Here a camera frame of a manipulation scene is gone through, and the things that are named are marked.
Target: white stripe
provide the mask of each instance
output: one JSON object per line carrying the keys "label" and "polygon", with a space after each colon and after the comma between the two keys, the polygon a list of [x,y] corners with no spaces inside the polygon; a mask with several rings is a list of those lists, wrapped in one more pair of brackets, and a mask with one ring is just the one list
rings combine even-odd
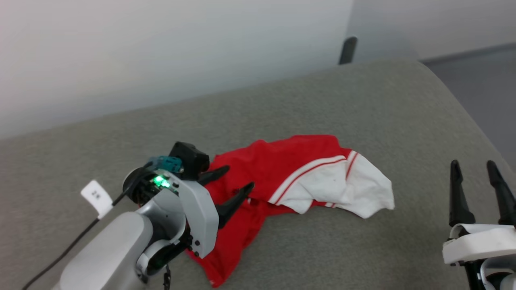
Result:
{"label": "white stripe", "polygon": [[269,199],[269,202],[270,203],[276,203],[278,201],[278,199],[280,198],[281,194],[287,189],[287,187],[298,176],[303,174],[305,171],[310,170],[310,169],[312,169],[312,168],[314,168],[316,166],[319,166],[321,164],[324,164],[324,163],[331,163],[331,162],[335,162],[335,161],[339,161],[339,160],[345,160],[345,159],[346,159],[346,157],[344,157],[344,155],[337,155],[337,156],[334,156],[334,157],[321,158],[321,159],[316,159],[316,160],[313,160],[311,162],[308,162],[307,164],[305,164],[302,167],[298,168],[296,171],[292,172],[292,174],[289,177],[287,177],[287,179],[285,179],[283,181],[283,183],[278,187],[278,189],[276,189],[274,194],[272,194],[272,196]]}
{"label": "white stripe", "polygon": [[[328,162],[328,163],[324,163],[323,165],[320,165],[320,166],[314,166],[313,168],[305,171],[304,173],[311,173],[311,172],[315,172],[315,171],[321,171],[323,170],[323,168],[325,167],[335,167],[336,165],[340,164],[340,163],[344,163],[344,167],[348,164],[348,160],[345,159],[340,159],[340,160],[337,160],[336,162]],[[295,198],[295,194],[294,196],[292,196],[292,194],[289,194],[290,192],[292,192],[292,188],[295,187],[296,184],[298,184],[299,182],[301,182],[301,180],[303,179],[303,176],[301,175],[299,178],[295,179],[288,187],[288,189],[285,191],[284,194],[280,195],[280,198],[279,200],[276,202],[277,205],[286,205],[283,201],[285,200],[288,200],[288,199],[291,199],[291,198]],[[290,205],[287,205],[288,207],[292,208],[293,210],[297,211],[298,213],[300,214],[304,214],[308,208],[306,210],[303,210],[302,212],[299,212],[298,210],[296,210],[295,208],[293,208],[292,206]]]}
{"label": "white stripe", "polygon": [[353,158],[355,157],[355,155],[357,155],[357,154],[358,154],[358,153],[357,153],[356,151],[351,150],[351,153],[349,153],[349,155],[348,155],[348,160],[349,160],[349,162],[351,162],[351,161],[353,160]]}

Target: gray floor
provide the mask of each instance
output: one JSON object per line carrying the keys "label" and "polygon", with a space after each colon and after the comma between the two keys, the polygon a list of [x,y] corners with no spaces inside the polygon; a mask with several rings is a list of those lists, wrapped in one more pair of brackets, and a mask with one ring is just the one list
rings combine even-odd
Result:
{"label": "gray floor", "polygon": [[[440,249],[450,231],[451,160],[461,160],[466,198],[479,221],[498,220],[494,194],[486,194],[492,187],[483,160],[498,162],[516,188],[516,175],[452,94],[410,60],[341,66],[160,110],[129,111],[0,141],[2,290],[20,289],[97,216],[78,194],[91,178],[116,195],[127,172],[148,156],[166,154],[176,140],[214,156],[257,139],[331,134],[364,154],[395,191],[395,210],[365,220],[329,208],[267,218],[217,290],[465,289],[464,270],[444,265]],[[262,166],[257,174],[267,178],[275,170],[264,172]],[[226,178],[239,174],[230,172]],[[267,194],[267,187],[260,186]],[[123,199],[31,290],[50,289],[85,243],[114,217],[135,208]],[[253,211],[240,214],[249,218]],[[250,230],[242,222],[234,225],[235,231]],[[235,250],[244,243],[228,240]],[[170,267],[172,289],[213,290],[201,267],[185,254]],[[151,279],[149,289],[162,290],[161,277]]]}
{"label": "gray floor", "polygon": [[516,44],[424,63],[516,171]]}

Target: garment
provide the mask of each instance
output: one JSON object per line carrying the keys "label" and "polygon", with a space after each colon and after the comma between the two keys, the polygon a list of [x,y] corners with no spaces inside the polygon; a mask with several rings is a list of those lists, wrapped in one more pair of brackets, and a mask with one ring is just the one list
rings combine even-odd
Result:
{"label": "garment", "polygon": [[224,228],[205,258],[189,255],[206,272],[213,287],[235,269],[240,255],[256,237],[265,218],[304,214],[312,206],[335,207],[368,218],[382,208],[394,209],[391,181],[359,153],[339,146],[331,135],[294,136],[217,155],[210,170],[229,165],[219,180],[206,185],[215,204],[255,183],[255,188]]}

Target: white fabric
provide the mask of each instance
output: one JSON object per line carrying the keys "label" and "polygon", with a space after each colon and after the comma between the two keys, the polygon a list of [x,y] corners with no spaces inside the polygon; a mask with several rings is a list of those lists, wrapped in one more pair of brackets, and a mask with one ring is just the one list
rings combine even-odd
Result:
{"label": "white fabric", "polygon": [[312,162],[318,166],[304,167],[287,185],[282,184],[287,191],[276,204],[304,214],[316,200],[362,218],[382,208],[394,209],[391,181],[362,155],[353,151],[348,158],[329,164],[318,160]]}
{"label": "white fabric", "polygon": [[283,183],[278,187],[278,189],[276,189],[276,191],[272,194],[272,196],[269,199],[269,202],[276,204],[278,202],[278,199],[285,192],[285,190],[287,190],[288,187],[293,184],[293,182],[297,181],[296,179],[298,179],[301,175],[305,174],[307,171],[310,171],[323,164],[331,164],[345,159],[346,157],[344,157],[344,155],[337,155],[330,158],[316,159],[303,165],[302,167],[294,171],[287,179],[285,179],[285,181],[283,181]]}

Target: white label tag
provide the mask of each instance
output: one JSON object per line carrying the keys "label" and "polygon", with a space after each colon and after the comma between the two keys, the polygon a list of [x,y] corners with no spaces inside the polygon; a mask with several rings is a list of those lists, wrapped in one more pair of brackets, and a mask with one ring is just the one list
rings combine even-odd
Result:
{"label": "white label tag", "polygon": [[98,219],[103,218],[113,208],[113,200],[100,184],[92,180],[80,191],[82,195],[99,212]]}

